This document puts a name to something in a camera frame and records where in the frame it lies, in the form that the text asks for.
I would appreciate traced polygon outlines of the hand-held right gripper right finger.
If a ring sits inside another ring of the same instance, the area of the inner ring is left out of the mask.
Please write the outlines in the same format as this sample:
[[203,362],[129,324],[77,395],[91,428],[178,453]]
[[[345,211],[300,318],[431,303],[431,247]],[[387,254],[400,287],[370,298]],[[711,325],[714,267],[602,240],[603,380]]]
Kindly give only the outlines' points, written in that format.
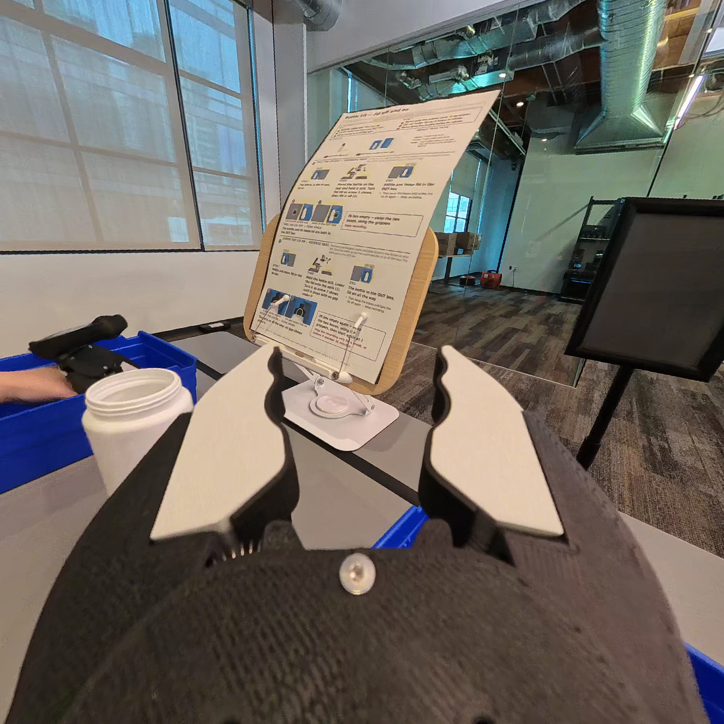
[[454,549],[513,557],[508,536],[566,543],[544,464],[520,404],[450,345],[436,354],[420,504]]

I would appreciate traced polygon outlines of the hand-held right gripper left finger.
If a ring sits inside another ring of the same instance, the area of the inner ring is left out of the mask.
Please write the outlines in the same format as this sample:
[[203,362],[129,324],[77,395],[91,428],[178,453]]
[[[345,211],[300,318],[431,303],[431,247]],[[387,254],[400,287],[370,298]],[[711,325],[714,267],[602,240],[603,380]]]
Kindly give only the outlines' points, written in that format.
[[212,533],[230,551],[256,552],[268,525],[291,521],[298,474],[283,425],[283,377],[280,349],[265,345],[196,404],[151,541]]

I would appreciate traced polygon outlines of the white plastic bottle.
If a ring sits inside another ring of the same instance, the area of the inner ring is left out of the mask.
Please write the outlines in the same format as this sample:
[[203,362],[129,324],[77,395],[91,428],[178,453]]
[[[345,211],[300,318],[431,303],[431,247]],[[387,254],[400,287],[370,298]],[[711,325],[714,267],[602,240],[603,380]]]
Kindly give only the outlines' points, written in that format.
[[166,368],[108,376],[85,393],[81,419],[110,497],[176,418],[193,411],[191,392]]

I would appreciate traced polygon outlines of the blue plastic bin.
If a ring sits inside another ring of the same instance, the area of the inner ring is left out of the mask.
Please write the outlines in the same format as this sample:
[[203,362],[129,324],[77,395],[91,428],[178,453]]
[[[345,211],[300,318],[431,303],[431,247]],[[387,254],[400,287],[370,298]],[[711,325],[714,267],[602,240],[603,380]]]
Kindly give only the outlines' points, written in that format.
[[[139,368],[176,372],[197,400],[196,358],[158,337],[140,331],[99,342]],[[5,404],[1,407],[1,493],[41,478],[91,456],[83,428],[85,396],[46,404]]]
[[[427,520],[428,517],[422,508],[409,508],[372,545],[372,549],[411,548]],[[723,723],[723,665],[690,644],[684,645],[707,716],[711,723]]]

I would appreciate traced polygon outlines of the person's left hand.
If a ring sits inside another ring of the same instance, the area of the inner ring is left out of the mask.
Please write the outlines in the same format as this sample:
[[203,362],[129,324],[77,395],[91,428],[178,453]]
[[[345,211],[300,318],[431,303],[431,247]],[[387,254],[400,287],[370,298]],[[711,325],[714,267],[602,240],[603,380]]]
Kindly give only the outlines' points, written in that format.
[[58,367],[1,372],[1,404],[50,403],[77,392]]

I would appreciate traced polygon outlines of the white stand base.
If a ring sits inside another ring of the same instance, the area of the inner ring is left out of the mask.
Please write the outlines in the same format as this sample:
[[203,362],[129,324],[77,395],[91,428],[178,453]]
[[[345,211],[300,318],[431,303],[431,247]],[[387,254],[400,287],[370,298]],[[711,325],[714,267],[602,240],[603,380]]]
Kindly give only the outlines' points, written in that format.
[[358,450],[400,416],[392,405],[353,390],[353,377],[347,372],[321,373],[285,364],[285,374],[296,382],[282,394],[286,422],[331,448]]

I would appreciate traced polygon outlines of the black storage shelf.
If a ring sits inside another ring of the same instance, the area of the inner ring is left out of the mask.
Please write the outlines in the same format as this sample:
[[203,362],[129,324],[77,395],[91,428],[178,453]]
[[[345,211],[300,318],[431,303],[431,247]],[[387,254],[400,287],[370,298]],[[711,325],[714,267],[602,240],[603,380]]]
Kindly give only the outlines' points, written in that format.
[[559,294],[562,302],[584,303],[611,240],[622,200],[590,198],[568,266],[563,273]]

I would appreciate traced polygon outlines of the stacked cardboard boxes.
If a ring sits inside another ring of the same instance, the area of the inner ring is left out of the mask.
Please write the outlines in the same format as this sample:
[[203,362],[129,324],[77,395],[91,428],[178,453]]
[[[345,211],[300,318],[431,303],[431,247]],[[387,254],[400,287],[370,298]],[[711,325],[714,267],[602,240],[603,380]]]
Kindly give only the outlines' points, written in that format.
[[473,232],[439,232],[436,234],[439,257],[471,256],[480,249],[481,235]]

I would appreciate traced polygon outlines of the black framed panel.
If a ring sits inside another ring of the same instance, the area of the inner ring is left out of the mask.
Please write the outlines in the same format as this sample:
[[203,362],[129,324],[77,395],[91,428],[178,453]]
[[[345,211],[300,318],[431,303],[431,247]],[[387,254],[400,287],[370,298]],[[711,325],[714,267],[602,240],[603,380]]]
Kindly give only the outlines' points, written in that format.
[[635,371],[709,382],[723,359],[723,201],[626,197],[566,355],[617,366],[588,469]]

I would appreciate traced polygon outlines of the large window with blinds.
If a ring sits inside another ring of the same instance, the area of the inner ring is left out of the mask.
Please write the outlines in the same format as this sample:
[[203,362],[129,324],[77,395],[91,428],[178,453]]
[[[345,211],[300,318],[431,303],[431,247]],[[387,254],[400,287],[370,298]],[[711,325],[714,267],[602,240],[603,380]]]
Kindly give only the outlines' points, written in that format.
[[242,2],[2,2],[2,254],[257,250],[253,51]]

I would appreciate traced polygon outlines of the printed instruction sheet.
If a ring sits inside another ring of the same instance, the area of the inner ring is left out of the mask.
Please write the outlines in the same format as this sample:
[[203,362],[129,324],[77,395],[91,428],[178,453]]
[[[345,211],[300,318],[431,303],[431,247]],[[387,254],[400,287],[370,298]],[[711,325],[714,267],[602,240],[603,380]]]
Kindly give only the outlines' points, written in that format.
[[433,212],[499,95],[341,115],[282,206],[258,345],[377,382]]

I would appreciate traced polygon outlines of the silver ventilation duct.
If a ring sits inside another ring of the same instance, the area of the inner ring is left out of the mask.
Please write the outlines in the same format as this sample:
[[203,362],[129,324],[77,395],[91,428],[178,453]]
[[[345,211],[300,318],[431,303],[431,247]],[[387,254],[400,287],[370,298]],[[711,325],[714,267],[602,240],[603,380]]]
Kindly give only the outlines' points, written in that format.
[[646,97],[665,1],[597,2],[604,43],[600,47],[600,111],[582,129],[580,154],[640,150],[659,146],[665,132],[647,108]]

